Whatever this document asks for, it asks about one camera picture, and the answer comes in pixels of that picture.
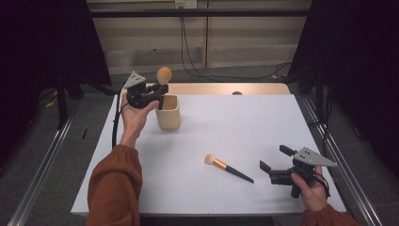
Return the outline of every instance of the human hand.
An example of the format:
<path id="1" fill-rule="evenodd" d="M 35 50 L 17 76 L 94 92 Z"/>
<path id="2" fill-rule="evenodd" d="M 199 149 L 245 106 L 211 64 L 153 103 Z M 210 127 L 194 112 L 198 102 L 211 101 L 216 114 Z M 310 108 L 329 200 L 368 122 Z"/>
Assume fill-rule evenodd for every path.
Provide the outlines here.
<path id="1" fill-rule="evenodd" d="M 158 106 L 158 101 L 149 103 L 143 109 L 133 108 L 126 99 L 126 93 L 122 96 L 121 115 L 123 119 L 123 135 L 120 144 L 134 148 L 136 140 L 147 121 L 148 114 Z"/>
<path id="2" fill-rule="evenodd" d="M 322 167 L 314 167 L 316 177 L 323 181 Z M 306 184 L 305 180 L 295 172 L 291 174 L 291 178 L 294 183 L 299 186 L 301 193 L 300 196 L 305 205 L 305 208 L 309 211 L 319 211 L 327 206 L 327 196 L 325 188 L 317 181 L 313 180 L 309 185 Z"/>

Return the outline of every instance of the beige cup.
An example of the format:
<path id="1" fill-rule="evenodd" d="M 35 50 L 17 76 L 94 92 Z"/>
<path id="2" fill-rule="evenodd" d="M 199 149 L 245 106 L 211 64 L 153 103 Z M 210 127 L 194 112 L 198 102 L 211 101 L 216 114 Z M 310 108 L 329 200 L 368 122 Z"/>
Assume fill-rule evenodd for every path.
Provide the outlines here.
<path id="1" fill-rule="evenodd" d="M 176 95 L 165 95 L 162 110 L 155 108 L 156 119 L 163 130 L 177 129 L 180 126 L 179 99 Z"/>

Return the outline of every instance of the human arm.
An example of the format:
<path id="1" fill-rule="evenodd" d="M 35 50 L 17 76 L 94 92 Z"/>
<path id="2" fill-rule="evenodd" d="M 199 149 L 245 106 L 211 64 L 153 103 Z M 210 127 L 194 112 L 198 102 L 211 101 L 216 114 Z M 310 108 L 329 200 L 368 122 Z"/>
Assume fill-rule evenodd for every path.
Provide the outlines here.
<path id="1" fill-rule="evenodd" d="M 147 115 L 158 102 L 135 109 L 127 105 L 123 96 L 121 105 L 124 130 L 120 144 L 96 166 L 90 177 L 87 225 L 139 225 L 138 196 L 143 180 L 136 140 Z"/>
<path id="2" fill-rule="evenodd" d="M 323 181 L 322 168 L 315 167 L 316 177 Z M 296 173 L 291 174 L 294 183 L 301 189 L 301 199 L 305 205 L 306 210 L 303 212 L 303 218 L 300 223 L 301 226 L 358 226 L 353 218 L 340 213 L 327 203 L 327 196 L 325 188 L 317 181 L 307 185 Z"/>

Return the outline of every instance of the metal rail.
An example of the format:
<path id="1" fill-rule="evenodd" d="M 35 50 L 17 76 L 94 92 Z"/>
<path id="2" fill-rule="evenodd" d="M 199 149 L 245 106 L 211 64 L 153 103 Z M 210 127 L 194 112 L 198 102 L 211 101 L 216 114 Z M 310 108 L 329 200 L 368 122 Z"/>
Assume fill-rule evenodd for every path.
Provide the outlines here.
<path id="1" fill-rule="evenodd" d="M 318 117 L 315 112 L 315 106 L 313 101 L 309 97 L 307 97 L 304 99 L 304 102 L 309 113 L 311 114 L 312 119 L 317 121 Z M 317 129 L 320 135 L 323 137 L 326 131 L 326 126 L 324 124 L 319 124 L 317 126 Z M 343 179 L 345 180 L 349 188 L 349 191 L 351 192 L 353 198 L 355 199 L 359 207 L 359 210 L 363 214 L 368 225 L 370 226 L 383 225 L 381 220 L 378 218 L 378 215 L 376 214 L 373 204 L 370 202 L 369 198 L 361 188 L 358 180 L 356 179 L 355 175 L 352 173 L 352 170 L 349 168 L 348 164 L 343 158 L 343 155 L 337 143 L 329 133 L 327 134 L 326 145 L 327 145 L 327 150 L 331 154 L 332 158 L 334 159 L 335 162 L 338 163 L 338 170 L 343 176 Z"/>
<path id="2" fill-rule="evenodd" d="M 41 162 L 41 165 L 36 172 L 35 177 L 33 178 L 26 192 L 24 193 L 23 198 L 20 200 L 20 203 L 18 204 L 17 209 L 12 215 L 8 226 L 23 226 L 26 223 L 30 211 L 35 204 L 35 201 L 40 194 L 40 191 L 53 165 L 53 162 L 56 159 L 56 154 L 58 153 L 58 150 L 60 149 L 65 139 L 65 136 L 68 134 L 72 119 L 76 114 L 79 103 L 80 101 L 77 101 L 72 109 L 71 115 L 67 118 L 67 121 L 64 123 L 62 128 L 56 132 L 56 136 L 54 137 L 53 142 L 47 151 L 47 154 L 44 156 L 44 159 Z"/>
<path id="3" fill-rule="evenodd" d="M 92 18 L 125 17 L 307 17 L 326 16 L 338 11 L 309 9 L 91 9 Z M 68 12 L 86 15 L 85 12 Z"/>

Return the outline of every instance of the wooden tabletop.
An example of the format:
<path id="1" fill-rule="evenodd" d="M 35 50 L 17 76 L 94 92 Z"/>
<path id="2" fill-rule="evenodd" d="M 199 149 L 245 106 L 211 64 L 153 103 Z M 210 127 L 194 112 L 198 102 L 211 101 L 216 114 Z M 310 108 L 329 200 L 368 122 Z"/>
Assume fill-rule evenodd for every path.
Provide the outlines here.
<path id="1" fill-rule="evenodd" d="M 243 95 L 291 94 L 282 83 L 168 83 L 168 94 Z"/>

